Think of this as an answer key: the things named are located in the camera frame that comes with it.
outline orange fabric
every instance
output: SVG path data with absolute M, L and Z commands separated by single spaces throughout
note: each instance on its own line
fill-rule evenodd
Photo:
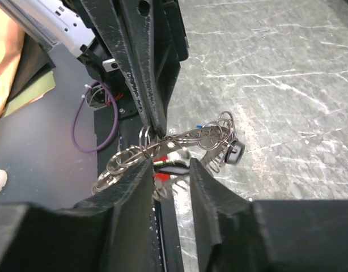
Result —
M 24 31 L 0 9 L 0 114 L 18 68 Z

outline gray marble floor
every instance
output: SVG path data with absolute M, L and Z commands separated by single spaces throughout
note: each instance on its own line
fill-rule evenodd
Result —
M 234 113 L 247 152 L 217 177 L 245 198 L 348 198 L 348 4 L 181 0 L 190 59 L 171 132 Z M 177 188 L 186 271 L 198 271 L 190 195 Z

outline purple cable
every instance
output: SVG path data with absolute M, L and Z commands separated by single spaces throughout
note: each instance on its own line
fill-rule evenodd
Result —
M 94 149 L 87 149 L 87 148 L 83 148 L 83 147 L 78 145 L 78 143 L 76 141 L 76 137 L 74 135 L 74 129 L 76 127 L 76 123 L 77 123 L 77 118 L 78 118 L 79 112 L 82 109 L 84 100 L 86 99 L 86 96 L 87 96 L 88 92 L 90 92 L 91 88 L 94 88 L 95 86 L 97 86 L 99 84 L 101 84 L 101 86 L 105 90 L 105 95 L 108 96 L 108 98 L 111 100 L 112 107 L 113 107 L 113 114 L 114 114 L 114 116 L 113 116 L 113 125 L 112 125 L 112 130 L 111 130 L 110 134 L 107 136 L 107 139 L 102 144 L 100 144 L 99 146 L 97 146 Z M 82 97 L 82 101 L 79 104 L 78 110 L 77 110 L 76 115 L 75 115 L 75 117 L 73 119 L 72 128 L 71 128 L 71 138 L 72 138 L 73 145 L 79 151 L 84 152 L 84 153 L 91 153 L 91 152 L 99 151 L 99 150 L 103 149 L 112 140 L 112 138 L 114 137 L 114 135 L 117 132 L 117 129 L 118 129 L 118 109 L 117 109 L 117 104 L 115 102 L 115 99 L 114 99 L 114 97 L 112 96 L 110 90 L 108 89 L 108 87 L 105 84 L 100 83 L 98 81 L 95 81 L 95 82 L 93 82 L 93 84 L 90 85 L 90 87 L 87 88 L 87 91 L 84 94 L 84 96 Z

